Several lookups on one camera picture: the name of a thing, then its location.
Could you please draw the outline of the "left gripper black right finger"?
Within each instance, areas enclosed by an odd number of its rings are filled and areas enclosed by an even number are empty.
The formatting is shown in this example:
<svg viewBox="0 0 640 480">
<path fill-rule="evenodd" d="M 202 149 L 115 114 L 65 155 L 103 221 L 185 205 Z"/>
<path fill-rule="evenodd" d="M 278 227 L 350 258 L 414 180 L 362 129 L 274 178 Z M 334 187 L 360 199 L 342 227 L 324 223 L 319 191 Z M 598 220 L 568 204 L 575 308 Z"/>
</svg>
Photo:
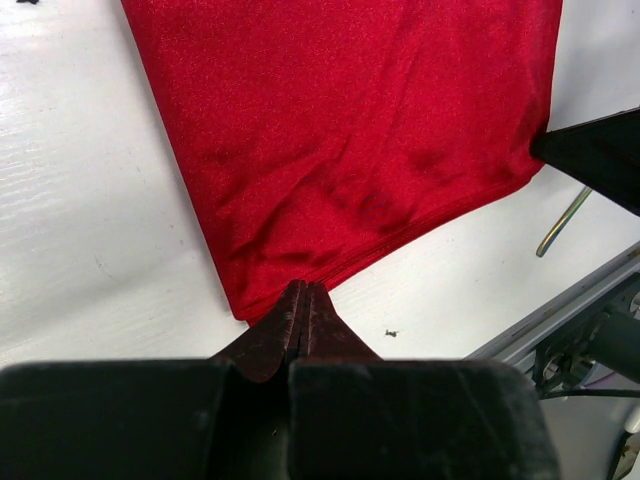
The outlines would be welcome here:
<svg viewBox="0 0 640 480">
<path fill-rule="evenodd" d="M 307 287 L 297 354 L 327 361 L 381 361 L 339 317 L 326 287 L 318 282 Z"/>
</svg>

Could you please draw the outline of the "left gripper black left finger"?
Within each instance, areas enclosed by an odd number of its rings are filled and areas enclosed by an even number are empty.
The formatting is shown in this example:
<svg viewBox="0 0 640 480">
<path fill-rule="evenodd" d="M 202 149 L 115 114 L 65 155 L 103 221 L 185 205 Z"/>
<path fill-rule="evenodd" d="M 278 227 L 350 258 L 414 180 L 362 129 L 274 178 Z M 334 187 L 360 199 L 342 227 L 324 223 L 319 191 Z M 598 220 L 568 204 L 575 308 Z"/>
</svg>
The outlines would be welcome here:
<svg viewBox="0 0 640 480">
<path fill-rule="evenodd" d="M 300 330 L 305 320 L 305 282 L 289 283 L 269 312 L 212 360 L 229 361 L 253 383 L 269 381 L 282 363 L 298 356 Z"/>
</svg>

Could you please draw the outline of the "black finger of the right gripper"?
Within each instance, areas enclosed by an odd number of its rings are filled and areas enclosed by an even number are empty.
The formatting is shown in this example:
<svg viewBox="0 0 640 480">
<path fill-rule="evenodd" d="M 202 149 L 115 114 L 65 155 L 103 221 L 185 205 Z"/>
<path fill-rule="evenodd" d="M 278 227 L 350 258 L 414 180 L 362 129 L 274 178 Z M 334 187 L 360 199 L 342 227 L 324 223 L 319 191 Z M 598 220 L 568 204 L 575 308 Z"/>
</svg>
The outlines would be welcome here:
<svg viewBox="0 0 640 480">
<path fill-rule="evenodd" d="M 639 214 L 639 110 L 537 135 L 533 157 Z"/>
</svg>

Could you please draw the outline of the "red cloth napkin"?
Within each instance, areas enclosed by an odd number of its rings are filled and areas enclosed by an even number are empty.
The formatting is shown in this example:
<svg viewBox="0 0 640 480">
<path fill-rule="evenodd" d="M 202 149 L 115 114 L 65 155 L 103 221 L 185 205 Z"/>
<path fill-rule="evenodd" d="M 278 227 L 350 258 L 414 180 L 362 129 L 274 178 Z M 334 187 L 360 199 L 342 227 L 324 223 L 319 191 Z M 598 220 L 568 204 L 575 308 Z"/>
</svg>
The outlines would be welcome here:
<svg viewBox="0 0 640 480">
<path fill-rule="evenodd" d="M 126 1 L 235 318 L 540 170 L 558 1 Z"/>
</svg>

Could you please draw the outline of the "iridescent metal fork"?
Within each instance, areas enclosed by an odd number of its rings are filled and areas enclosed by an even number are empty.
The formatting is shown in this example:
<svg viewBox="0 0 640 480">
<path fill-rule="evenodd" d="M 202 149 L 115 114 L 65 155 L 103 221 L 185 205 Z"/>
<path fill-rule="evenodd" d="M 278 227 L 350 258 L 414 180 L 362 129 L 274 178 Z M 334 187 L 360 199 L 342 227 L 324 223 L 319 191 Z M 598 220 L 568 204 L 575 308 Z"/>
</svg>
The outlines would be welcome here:
<svg viewBox="0 0 640 480">
<path fill-rule="evenodd" d="M 535 255 L 538 258 L 542 258 L 545 256 L 551 245 L 560 235 L 560 233 L 566 228 L 567 224 L 571 221 L 577 211 L 581 208 L 584 202 L 588 199 L 593 189 L 584 186 L 579 194 L 574 198 L 574 200 L 569 204 L 563 214 L 559 217 L 556 223 L 552 226 L 552 228 L 548 231 L 545 237 L 542 239 L 540 244 L 538 245 Z"/>
</svg>

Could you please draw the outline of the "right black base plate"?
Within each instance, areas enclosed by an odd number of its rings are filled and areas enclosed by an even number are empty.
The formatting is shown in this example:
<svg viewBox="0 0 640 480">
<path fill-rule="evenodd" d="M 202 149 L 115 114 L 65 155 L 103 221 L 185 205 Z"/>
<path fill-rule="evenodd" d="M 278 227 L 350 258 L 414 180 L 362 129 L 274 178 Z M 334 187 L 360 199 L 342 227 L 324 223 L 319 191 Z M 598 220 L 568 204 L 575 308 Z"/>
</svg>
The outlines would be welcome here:
<svg viewBox="0 0 640 480">
<path fill-rule="evenodd" d="M 532 373 L 538 396 L 578 391 L 596 364 L 639 381 L 639 320 L 632 314 L 606 307 L 579 315 L 539 343 Z"/>
</svg>

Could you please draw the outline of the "aluminium front rail frame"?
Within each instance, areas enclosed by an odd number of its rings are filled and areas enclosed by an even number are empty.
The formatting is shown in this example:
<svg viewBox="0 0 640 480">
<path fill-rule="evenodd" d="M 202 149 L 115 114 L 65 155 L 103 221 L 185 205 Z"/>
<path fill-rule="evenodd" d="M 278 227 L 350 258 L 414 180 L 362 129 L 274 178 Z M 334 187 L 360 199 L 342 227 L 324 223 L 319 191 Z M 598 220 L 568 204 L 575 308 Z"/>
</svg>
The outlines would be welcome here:
<svg viewBox="0 0 640 480">
<path fill-rule="evenodd" d="M 638 244 L 476 349 L 469 357 L 507 363 L 524 373 L 534 385 L 532 373 L 538 344 L 579 315 L 590 316 L 606 307 L 630 313 L 639 320 Z M 588 372 L 579 390 L 625 389 L 629 383 L 636 384 L 596 364 Z"/>
</svg>

